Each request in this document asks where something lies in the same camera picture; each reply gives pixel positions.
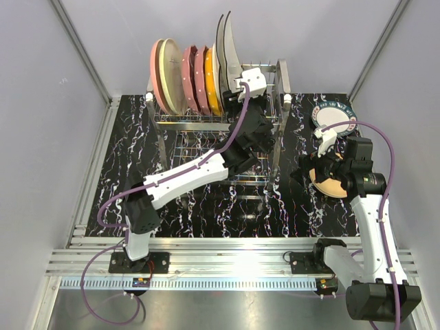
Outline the pink dotted plate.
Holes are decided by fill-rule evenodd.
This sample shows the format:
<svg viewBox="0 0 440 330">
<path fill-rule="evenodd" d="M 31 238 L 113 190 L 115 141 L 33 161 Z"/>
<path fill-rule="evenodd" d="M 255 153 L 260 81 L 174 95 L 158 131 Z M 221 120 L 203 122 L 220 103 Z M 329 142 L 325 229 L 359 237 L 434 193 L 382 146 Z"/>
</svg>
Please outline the pink dotted plate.
<svg viewBox="0 0 440 330">
<path fill-rule="evenodd" d="M 195 45 L 191 45 L 184 50 L 183 58 L 181 61 L 181 79 L 188 107 L 196 113 L 200 113 L 200 106 L 197 100 L 194 78 L 194 64 L 196 53 L 197 47 Z"/>
<path fill-rule="evenodd" d="M 208 48 L 204 45 L 203 47 L 200 47 L 195 54 L 194 79 L 200 112 L 206 116 L 209 116 L 211 114 L 211 110 L 208 102 L 204 75 L 204 59 L 207 50 Z"/>
</svg>

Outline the square black-rimmed plate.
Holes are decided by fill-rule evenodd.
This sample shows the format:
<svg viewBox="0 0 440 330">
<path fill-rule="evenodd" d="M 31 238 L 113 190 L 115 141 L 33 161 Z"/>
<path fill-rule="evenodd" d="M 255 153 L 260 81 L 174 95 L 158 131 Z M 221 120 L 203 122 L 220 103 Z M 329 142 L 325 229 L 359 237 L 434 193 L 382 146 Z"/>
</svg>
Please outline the square black-rimmed plate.
<svg viewBox="0 0 440 330">
<path fill-rule="evenodd" d="M 223 105 L 223 93 L 228 90 L 228 79 L 226 76 L 226 58 L 224 54 L 224 25 L 225 15 L 220 16 L 216 32 L 216 56 L 218 61 L 219 99 Z"/>
<path fill-rule="evenodd" d="M 232 12 L 229 11 L 226 14 L 223 27 L 223 53 L 225 58 L 225 73 L 228 82 L 228 89 L 232 93 L 236 93 L 239 88 L 237 87 L 235 80 L 241 77 L 243 68 L 234 44 L 231 13 Z"/>
</svg>

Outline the right aluminium frame post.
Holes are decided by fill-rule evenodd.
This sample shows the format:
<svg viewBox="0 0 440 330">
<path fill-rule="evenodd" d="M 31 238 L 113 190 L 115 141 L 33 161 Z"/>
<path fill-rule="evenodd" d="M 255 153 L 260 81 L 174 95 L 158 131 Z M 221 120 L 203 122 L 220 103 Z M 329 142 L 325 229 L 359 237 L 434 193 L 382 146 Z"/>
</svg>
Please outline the right aluminium frame post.
<svg viewBox="0 0 440 330">
<path fill-rule="evenodd" d="M 382 30 L 378 40 L 376 41 L 372 52 L 370 53 L 363 71 L 367 72 L 372 66 L 374 65 L 375 61 L 379 58 L 379 55 L 381 54 L 382 50 L 384 49 L 384 46 L 388 42 L 389 38 L 391 37 L 391 34 L 394 32 L 395 28 L 397 27 L 397 24 L 399 23 L 400 19 L 403 17 L 406 9 L 411 4 L 411 0 L 399 0 L 393 9 L 390 17 L 388 18 L 386 25 L 384 26 L 384 29 Z"/>
</svg>

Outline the pink dotted plate left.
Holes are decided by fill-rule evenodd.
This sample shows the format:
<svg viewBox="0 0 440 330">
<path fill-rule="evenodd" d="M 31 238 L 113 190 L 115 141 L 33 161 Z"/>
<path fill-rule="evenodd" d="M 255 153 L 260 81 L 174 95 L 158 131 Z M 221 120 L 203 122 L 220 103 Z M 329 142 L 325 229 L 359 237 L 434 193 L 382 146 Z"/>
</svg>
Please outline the pink dotted plate left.
<svg viewBox="0 0 440 330">
<path fill-rule="evenodd" d="M 195 45 L 191 45 L 184 50 L 183 58 L 181 61 L 181 79 L 188 107 L 196 113 L 200 113 L 200 106 L 197 100 L 194 78 L 194 64 L 196 53 L 197 47 Z"/>
</svg>

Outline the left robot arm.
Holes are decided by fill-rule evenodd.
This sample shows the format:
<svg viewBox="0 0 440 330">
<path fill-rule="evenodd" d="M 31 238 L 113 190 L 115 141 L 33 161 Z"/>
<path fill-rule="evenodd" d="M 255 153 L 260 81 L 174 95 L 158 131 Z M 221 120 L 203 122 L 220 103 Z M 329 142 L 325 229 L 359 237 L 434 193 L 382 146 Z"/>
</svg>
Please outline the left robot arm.
<svg viewBox="0 0 440 330">
<path fill-rule="evenodd" d="M 273 150 L 273 124 L 260 102 L 243 87 L 244 100 L 238 119 L 230 125 L 228 138 L 198 158 L 168 171 L 147 177 L 123 197 L 128 229 L 123 249 L 124 265 L 133 273 L 148 265 L 149 239 L 161 223 L 159 209 L 198 187 L 230 179 L 256 165 L 259 153 Z"/>
</svg>

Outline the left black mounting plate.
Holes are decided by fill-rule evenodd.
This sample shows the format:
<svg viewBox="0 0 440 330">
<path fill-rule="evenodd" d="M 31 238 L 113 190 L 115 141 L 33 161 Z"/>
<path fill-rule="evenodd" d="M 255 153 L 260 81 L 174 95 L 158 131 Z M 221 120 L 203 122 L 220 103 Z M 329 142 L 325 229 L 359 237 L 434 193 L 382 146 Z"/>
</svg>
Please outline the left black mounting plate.
<svg viewBox="0 0 440 330">
<path fill-rule="evenodd" d="M 168 252 L 150 252 L 145 258 L 132 261 L 125 252 L 111 254 L 110 274 L 167 274 L 171 254 Z"/>
</svg>

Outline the left aluminium frame post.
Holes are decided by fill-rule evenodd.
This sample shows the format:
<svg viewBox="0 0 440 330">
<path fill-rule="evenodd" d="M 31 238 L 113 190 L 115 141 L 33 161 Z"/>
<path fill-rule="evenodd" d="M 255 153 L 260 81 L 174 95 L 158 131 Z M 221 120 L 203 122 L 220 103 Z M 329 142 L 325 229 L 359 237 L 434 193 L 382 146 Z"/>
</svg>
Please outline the left aluminium frame post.
<svg viewBox="0 0 440 330">
<path fill-rule="evenodd" d="M 80 58 L 80 61 L 84 65 L 87 73 L 89 74 L 92 83 L 97 89 L 100 97 L 104 100 L 104 103 L 107 107 L 109 107 L 112 103 L 113 96 L 109 93 L 103 80 L 101 79 L 96 66 L 93 64 L 83 42 L 81 41 L 80 35 L 76 30 L 72 19 L 70 18 L 64 4 L 60 0 L 49 0 L 49 4 L 51 5 L 55 15 L 58 17 L 68 39 L 73 45 L 77 55 Z"/>
</svg>

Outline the small circuit board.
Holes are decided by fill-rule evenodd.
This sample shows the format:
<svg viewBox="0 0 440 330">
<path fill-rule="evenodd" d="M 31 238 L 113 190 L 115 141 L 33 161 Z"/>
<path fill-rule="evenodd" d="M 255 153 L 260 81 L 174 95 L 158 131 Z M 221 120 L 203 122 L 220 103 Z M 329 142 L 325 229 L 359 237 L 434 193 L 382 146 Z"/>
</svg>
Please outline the small circuit board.
<svg viewBox="0 0 440 330">
<path fill-rule="evenodd" d="M 331 294 L 332 292 L 338 291 L 339 281 L 336 277 L 334 278 L 320 278 L 316 280 L 317 291 L 321 294 Z"/>
<path fill-rule="evenodd" d="M 133 278 L 133 287 L 148 288 L 151 285 L 149 278 Z"/>
</svg>

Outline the white plate behind yellow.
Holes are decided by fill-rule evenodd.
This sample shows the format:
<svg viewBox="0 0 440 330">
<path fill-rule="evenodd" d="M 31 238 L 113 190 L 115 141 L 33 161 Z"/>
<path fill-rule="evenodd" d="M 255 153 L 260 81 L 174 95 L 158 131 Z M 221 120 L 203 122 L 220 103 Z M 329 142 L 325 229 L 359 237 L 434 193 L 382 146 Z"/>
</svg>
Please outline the white plate behind yellow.
<svg viewBox="0 0 440 330">
<path fill-rule="evenodd" d="M 219 61 L 217 58 L 216 43 L 212 45 L 212 69 L 213 69 L 214 88 L 216 92 L 216 97 L 219 103 L 219 107 L 221 107 L 221 93 L 219 87 Z"/>
</svg>

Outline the pink dotted plate right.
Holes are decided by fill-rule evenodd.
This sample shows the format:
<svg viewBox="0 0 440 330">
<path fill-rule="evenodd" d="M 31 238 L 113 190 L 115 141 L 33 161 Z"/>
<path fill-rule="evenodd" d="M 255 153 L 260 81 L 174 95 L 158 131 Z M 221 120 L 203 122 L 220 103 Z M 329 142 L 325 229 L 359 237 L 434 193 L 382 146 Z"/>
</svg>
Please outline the pink dotted plate right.
<svg viewBox="0 0 440 330">
<path fill-rule="evenodd" d="M 200 47 L 195 54 L 194 79 L 200 112 L 206 116 L 209 116 L 211 114 L 211 110 L 208 102 L 204 75 L 204 59 L 207 50 L 208 48 L 204 45 L 203 47 Z"/>
</svg>

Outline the beige tan round plate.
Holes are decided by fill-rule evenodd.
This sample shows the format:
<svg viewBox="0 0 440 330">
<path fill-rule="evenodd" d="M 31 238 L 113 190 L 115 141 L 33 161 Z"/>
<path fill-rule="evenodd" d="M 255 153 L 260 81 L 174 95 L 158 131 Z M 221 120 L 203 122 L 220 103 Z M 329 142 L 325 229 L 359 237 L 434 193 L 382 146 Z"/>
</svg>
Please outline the beige tan round plate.
<svg viewBox="0 0 440 330">
<path fill-rule="evenodd" d="M 341 181 L 338 179 L 328 179 L 322 183 L 316 183 L 311 180 L 312 184 L 324 195 L 337 199 L 347 197 L 347 192 L 343 189 Z"/>
</svg>

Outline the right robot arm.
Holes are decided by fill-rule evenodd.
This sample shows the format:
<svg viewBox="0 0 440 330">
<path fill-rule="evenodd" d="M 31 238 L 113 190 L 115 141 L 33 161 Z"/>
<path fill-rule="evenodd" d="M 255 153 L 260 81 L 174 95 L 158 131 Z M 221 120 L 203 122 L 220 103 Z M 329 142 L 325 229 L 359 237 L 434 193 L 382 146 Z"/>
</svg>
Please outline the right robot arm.
<svg viewBox="0 0 440 330">
<path fill-rule="evenodd" d="M 319 186 L 334 181 L 346 194 L 360 229 L 363 263 L 339 239 L 318 239 L 311 256 L 320 273 L 332 271 L 346 289 L 346 308 L 354 320 L 405 321 L 421 302 L 421 290 L 410 285 L 399 261 L 388 216 L 389 181 L 373 172 L 373 143 L 349 137 L 343 155 L 317 151 L 303 155 L 295 179 L 309 177 Z"/>
</svg>

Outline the left small circuit board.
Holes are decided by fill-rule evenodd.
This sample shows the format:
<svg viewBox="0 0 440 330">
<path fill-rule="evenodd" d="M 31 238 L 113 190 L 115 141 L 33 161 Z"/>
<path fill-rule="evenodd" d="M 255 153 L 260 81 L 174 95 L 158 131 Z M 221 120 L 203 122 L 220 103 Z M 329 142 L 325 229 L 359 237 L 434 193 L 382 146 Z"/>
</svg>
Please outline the left small circuit board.
<svg viewBox="0 0 440 330">
<path fill-rule="evenodd" d="M 133 278 L 133 287 L 148 288 L 151 285 L 149 278 Z"/>
</svg>

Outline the yellow dotted plate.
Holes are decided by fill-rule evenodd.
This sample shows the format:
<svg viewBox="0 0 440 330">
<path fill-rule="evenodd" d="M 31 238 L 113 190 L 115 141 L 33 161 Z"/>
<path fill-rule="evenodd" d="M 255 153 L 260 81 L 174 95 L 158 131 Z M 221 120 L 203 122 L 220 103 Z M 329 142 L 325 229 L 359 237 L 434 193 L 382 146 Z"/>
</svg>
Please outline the yellow dotted plate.
<svg viewBox="0 0 440 330">
<path fill-rule="evenodd" d="M 212 48 L 208 48 L 204 57 L 204 71 L 205 71 L 205 84 L 206 84 L 206 95 L 208 98 L 208 104 L 210 110 L 214 116 L 221 116 L 222 109 L 217 99 L 217 93 L 215 89 L 215 76 L 212 64 Z"/>
</svg>

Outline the teal-rimmed lettered plate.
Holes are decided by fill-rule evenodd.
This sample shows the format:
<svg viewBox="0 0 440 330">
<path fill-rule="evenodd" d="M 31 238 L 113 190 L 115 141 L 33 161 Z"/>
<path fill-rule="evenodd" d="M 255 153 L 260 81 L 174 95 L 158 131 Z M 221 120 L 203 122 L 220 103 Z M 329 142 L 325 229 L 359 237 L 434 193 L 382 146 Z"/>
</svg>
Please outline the teal-rimmed lettered plate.
<svg viewBox="0 0 440 330">
<path fill-rule="evenodd" d="M 358 120 L 350 106 L 338 101 L 321 102 L 313 108 L 311 120 L 316 127 L 331 126 L 339 122 Z"/>
</svg>

